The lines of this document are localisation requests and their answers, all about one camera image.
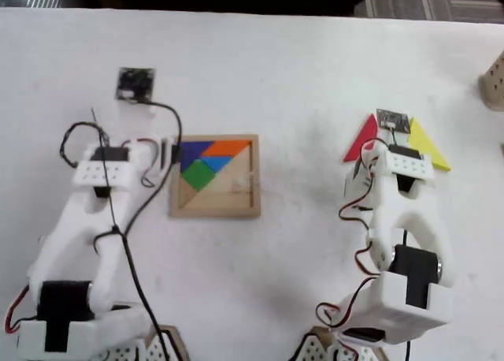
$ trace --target wooden tangram board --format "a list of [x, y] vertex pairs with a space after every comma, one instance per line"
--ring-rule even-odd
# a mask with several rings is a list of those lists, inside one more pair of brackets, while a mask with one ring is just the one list
[[257, 217], [261, 214], [257, 135], [185, 136], [174, 170], [174, 217]]

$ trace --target white tabletop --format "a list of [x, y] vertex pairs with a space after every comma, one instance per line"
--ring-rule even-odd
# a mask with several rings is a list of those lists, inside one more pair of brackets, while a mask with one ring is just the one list
[[[341, 160], [377, 107], [416, 117], [453, 166], [437, 182], [458, 259], [454, 321], [414, 341], [411, 359], [501, 359], [504, 114], [480, 101], [476, 78], [503, 44], [496, 24], [0, 10], [0, 307], [69, 196], [63, 132], [93, 106], [120, 134], [117, 70], [153, 67], [154, 99], [178, 109], [186, 134], [261, 142], [259, 219], [172, 219], [164, 190], [132, 231], [146, 295], [193, 360], [287, 359], [316, 304], [357, 287], [365, 234], [336, 217], [351, 168]], [[95, 139], [84, 133], [73, 157]], [[77, 272], [90, 273], [90, 254]], [[126, 266], [118, 278], [118, 298], [138, 301]], [[24, 303], [17, 315], [33, 312]], [[17, 359], [15, 343], [0, 337], [2, 359]], [[390, 355], [402, 360], [404, 347]]]

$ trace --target blue triangle piece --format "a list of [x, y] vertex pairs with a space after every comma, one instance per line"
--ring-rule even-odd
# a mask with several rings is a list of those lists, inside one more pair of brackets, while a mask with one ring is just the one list
[[193, 163], [194, 160], [199, 159], [201, 154], [210, 147], [213, 142], [182, 142], [182, 159], [180, 160], [180, 172], [183, 172], [187, 167]]
[[210, 167], [210, 169], [217, 173], [231, 160], [231, 156], [209, 156], [202, 158], [202, 161]]

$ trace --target floor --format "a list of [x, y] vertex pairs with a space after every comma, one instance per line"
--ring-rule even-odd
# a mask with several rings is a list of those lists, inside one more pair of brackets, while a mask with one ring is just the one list
[[503, 7], [497, 0], [365, 0], [355, 16], [504, 24]]

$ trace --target robotic arm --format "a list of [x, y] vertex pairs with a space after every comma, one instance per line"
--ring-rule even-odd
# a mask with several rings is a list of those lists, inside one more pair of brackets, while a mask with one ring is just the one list
[[98, 234], [111, 230], [109, 197], [117, 226], [124, 229], [130, 222], [145, 194], [140, 177], [152, 157], [150, 147], [138, 142], [128, 147], [95, 144], [84, 153], [72, 180], [74, 191], [28, 275], [37, 319], [20, 325], [21, 358], [90, 359], [148, 334], [150, 320], [143, 306], [114, 306], [115, 276], [124, 257], [121, 236], [96, 240], [99, 264], [93, 281], [75, 281], [66, 268], [83, 247], [94, 245]]
[[[454, 260], [437, 209], [430, 156], [375, 141], [362, 158], [346, 178], [346, 197], [364, 194], [359, 205], [372, 208], [366, 243], [380, 274], [340, 303], [330, 326], [342, 340], [379, 347], [451, 321]], [[412, 245], [394, 242], [401, 230]]]

